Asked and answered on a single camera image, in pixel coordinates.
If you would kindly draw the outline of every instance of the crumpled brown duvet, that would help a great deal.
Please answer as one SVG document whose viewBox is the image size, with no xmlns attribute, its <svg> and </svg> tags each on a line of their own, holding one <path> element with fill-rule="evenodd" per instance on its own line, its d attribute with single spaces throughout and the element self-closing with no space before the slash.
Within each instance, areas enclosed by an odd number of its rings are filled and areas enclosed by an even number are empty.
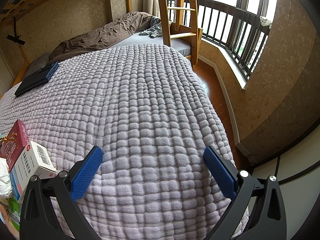
<svg viewBox="0 0 320 240">
<path fill-rule="evenodd" d="M 152 17 L 145 12 L 129 12 L 103 27 L 63 41 L 50 55 L 49 63 L 62 62 L 87 52 L 107 49 L 136 32 L 150 28 Z"/>
</svg>

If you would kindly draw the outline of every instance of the brown wallpaper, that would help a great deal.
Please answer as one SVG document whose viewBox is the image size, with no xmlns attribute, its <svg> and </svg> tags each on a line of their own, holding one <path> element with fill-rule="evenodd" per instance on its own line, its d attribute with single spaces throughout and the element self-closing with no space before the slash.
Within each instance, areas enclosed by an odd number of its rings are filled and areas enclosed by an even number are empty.
<svg viewBox="0 0 320 240">
<path fill-rule="evenodd" d="M 252 163 L 287 146 L 318 116 L 318 40 L 298 0 L 277 0 L 266 47 L 245 91 L 236 83 L 223 56 L 215 57 L 219 54 L 216 49 L 201 44 L 200 54 L 219 68 L 233 106 L 240 142 L 250 153 L 247 157 Z"/>
<path fill-rule="evenodd" d="M 142 0 L 132 0 L 132 9 L 142 10 Z M 24 49 L 32 61 L 60 42 L 105 25 L 126 13 L 125 0 L 50 0 L 17 22 Z M 17 45 L 6 39 L 13 35 L 8 26 L 0 29 L 0 47 L 12 72 L 17 75 L 23 58 Z"/>
</svg>

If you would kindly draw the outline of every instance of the black laptop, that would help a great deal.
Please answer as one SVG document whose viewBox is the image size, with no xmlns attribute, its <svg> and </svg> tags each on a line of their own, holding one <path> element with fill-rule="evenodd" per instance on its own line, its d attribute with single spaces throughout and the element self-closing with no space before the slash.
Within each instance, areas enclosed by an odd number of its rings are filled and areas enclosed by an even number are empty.
<svg viewBox="0 0 320 240">
<path fill-rule="evenodd" d="M 35 87 L 48 83 L 58 67 L 58 62 L 54 62 L 25 77 L 14 94 L 19 97 Z"/>
</svg>

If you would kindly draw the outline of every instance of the metal bolt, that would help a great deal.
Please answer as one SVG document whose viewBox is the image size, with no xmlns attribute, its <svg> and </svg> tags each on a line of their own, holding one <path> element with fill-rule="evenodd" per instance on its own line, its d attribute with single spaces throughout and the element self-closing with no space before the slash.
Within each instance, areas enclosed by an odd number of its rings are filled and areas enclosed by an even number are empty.
<svg viewBox="0 0 320 240">
<path fill-rule="evenodd" d="M 275 176 L 273 176 L 273 175 L 271 175 L 271 176 L 269 177 L 269 179 L 270 179 L 271 181 L 273 181 L 273 182 L 275 182 L 275 181 L 277 180 L 277 178 L 276 178 Z"/>
<path fill-rule="evenodd" d="M 249 176 L 249 173 L 247 171 L 240 171 L 240 175 L 244 178 Z"/>
<path fill-rule="evenodd" d="M 36 176 L 36 175 L 31 176 L 30 180 L 31 180 L 32 182 L 35 182 L 35 181 L 37 180 L 37 176 Z"/>
<path fill-rule="evenodd" d="M 66 172 L 66 171 L 61 171 L 60 173 L 59 173 L 59 177 L 60 178 L 64 178 L 64 177 L 66 177 L 68 175 L 68 173 Z"/>
</svg>

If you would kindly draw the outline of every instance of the pillow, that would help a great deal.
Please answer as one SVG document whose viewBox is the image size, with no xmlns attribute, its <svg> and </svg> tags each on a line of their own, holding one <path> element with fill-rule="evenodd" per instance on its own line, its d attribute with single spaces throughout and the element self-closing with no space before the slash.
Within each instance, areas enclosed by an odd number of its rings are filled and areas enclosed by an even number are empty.
<svg viewBox="0 0 320 240">
<path fill-rule="evenodd" d="M 34 72 L 38 71 L 40 68 L 43 68 L 47 65 L 49 61 L 49 56 L 51 55 L 51 52 L 45 52 L 40 57 L 36 58 L 34 61 L 32 61 L 27 69 L 27 72 L 23 76 L 23 79 Z"/>
</svg>

